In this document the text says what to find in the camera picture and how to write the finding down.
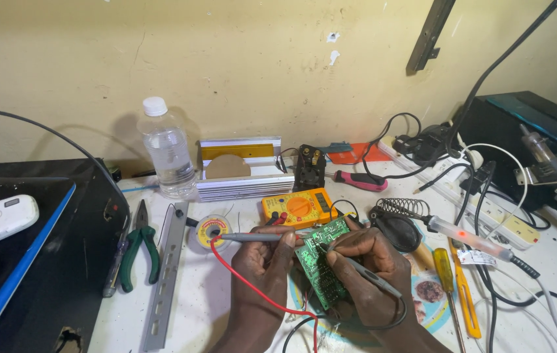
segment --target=power strip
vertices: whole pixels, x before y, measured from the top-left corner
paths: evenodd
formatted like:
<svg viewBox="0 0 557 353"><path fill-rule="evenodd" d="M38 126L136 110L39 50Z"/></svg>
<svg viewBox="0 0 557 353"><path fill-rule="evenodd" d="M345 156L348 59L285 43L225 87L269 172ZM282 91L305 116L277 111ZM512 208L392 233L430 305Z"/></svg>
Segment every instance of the power strip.
<svg viewBox="0 0 557 353"><path fill-rule="evenodd" d="M385 136L379 141L377 147L406 171L413 172L419 169L418 165L393 149L393 143L394 138L392 136ZM440 173L439 170L427 168L415 176L424 183L427 183L435 179ZM462 206L465 190L459 187L459 181L448 181L446 178L442 178L433 184L431 189L437 191L454 205L458 207ZM466 206L465 216L471 223L474 223L474 214L477 210L477 204L479 203L479 196L478 193L476 195L471 195L468 205ZM487 233L496 228L509 215L510 213L507 210L486 198L481 205L481 212L479 213L479 230L484 232L484 234L478 235L485 237ZM527 250L540 240L540 233L517 217L510 218L507 223L503 224L503 226L496 231L496 235L497 240L499 240L498 236L504 237L518 250Z"/></svg>

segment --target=plastic bottle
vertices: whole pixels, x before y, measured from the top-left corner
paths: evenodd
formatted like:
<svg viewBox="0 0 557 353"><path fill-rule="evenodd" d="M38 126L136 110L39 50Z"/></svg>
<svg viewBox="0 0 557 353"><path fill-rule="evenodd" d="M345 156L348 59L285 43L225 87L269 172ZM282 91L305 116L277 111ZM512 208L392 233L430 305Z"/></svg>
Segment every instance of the plastic bottle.
<svg viewBox="0 0 557 353"><path fill-rule="evenodd" d="M182 118L168 112L161 97L143 100L143 111L145 116L136 127L143 134L143 144L154 163L161 190L170 198L191 194L196 188L196 174Z"/></svg>

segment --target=workbench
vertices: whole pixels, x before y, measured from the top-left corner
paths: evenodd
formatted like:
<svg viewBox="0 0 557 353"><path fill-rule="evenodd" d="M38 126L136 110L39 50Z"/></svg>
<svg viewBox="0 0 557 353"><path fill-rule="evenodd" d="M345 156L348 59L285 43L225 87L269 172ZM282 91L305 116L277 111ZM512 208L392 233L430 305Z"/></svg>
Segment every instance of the workbench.
<svg viewBox="0 0 557 353"><path fill-rule="evenodd" d="M405 173L393 162L372 162L369 165L373 173L378 175L397 175ZM327 165L327 172L343 170L345 172L363 172L363 166L357 165ZM412 195L422 183L415 177L389 180L389 187L380 193L368 192L356 189L350 185L334 183L330 179L326 181L326 190L331 200L346 198L352 201L358 208L361 219L365 220L367 211L381 197L407 197L421 198L429 203L431 212L447 221L453 221L458 212L457 208L448 202L437 192L427 189L418 195ZM157 231L156 237L161 234L165 212L170 203L160 194L155 187L157 180L155 176L122 180L119 186L125 192L132 211L142 198L145 199L148 212L149 224ZM494 202L499 202L496 197L488 197ZM239 200L228 200L222 202L191 203L188 215L194 219L202 219L209 214L225 215L235 230L247 232L254 226L263 224L261 216L260 198L245 198ZM513 205L502 204L507 209L513 209ZM337 204L344 212L349 211L349 205ZM548 215L553 226L541 231L541 238L527 251L514 253L528 262L538 270L549 290L557 292L557 216ZM472 226L464 219L463 226L471 230ZM201 248L195 239L193 229L191 235L187 235L183 243L183 251L180 258L179 274L177 277L175 294L172 303L172 315L167 328L166 345L161 352L207 352L222 335L228 319L230 310L230 287L231 274L221 265L213 253ZM426 244L435 249L444 247L448 249L447 240L441 234L426 234ZM233 254L239 248L239 244L233 243L220 254L230 262ZM143 342L147 332L147 320L149 308L156 285L148 285L149 257L145 247L138 253L132 269L132 280L135 288L131 293L123 293L121 289L109 299L102 301L97 317L97 324L93 332L93 339L89 346L91 353L128 353L142 352ZM531 288L534 293L539 285L513 264L499 261L499 268L513 275L522 284ZM483 288L479 276L473 266L464 268L466 277L471 287L473 301L482 297L488 297L489 293ZM515 282L496 271L491 271L494 286L499 293L512 300L526 300L529 294ZM288 299L288 307L298 308L293 298ZM542 328L523 310L499 303L499 314L497 317L494 352L557 352L557 344ZM491 306L485 302L476 307L479 324L483 338L480 339L482 347L486 345L487 327ZM557 329L549 314L538 304L534 303L529 310L540 317L548 327L556 334ZM461 318L459 305L457 311ZM274 338L274 343L268 352L281 352L285 337L290 330L300 321L286 323ZM474 339L465 336L465 327L462 327L466 350L468 352L480 352ZM312 352L313 342L312 327L306 325L290 340L289 352ZM459 351L455 329L448 316L434 336L444 343L453 352ZM320 352L380 352L380 347L355 347L350 343L328 338L325 347Z"/></svg>

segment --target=yellow multimeter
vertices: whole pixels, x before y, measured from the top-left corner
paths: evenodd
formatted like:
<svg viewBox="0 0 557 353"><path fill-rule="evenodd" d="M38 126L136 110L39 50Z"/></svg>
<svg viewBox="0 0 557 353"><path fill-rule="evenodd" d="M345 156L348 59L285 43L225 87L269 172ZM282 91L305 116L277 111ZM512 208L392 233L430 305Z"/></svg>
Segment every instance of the yellow multimeter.
<svg viewBox="0 0 557 353"><path fill-rule="evenodd" d="M269 221L273 212L287 213L286 226L295 229L309 228L314 223L328 223L330 221L329 195L324 188L311 189L285 195L271 196L262 199L265 220ZM333 210L333 219L337 218L337 209Z"/></svg>

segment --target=green circuit board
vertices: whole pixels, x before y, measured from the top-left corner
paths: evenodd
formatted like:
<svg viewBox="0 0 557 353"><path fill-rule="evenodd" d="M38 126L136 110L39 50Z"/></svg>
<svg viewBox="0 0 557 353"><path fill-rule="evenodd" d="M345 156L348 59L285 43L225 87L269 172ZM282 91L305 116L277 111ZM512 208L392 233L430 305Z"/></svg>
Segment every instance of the green circuit board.
<svg viewBox="0 0 557 353"><path fill-rule="evenodd" d="M317 243L329 244L349 231L344 219L338 218L311 232L311 238L305 239L305 245L296 250L302 268L325 310L346 297L348 291L326 263L326 254Z"/></svg>

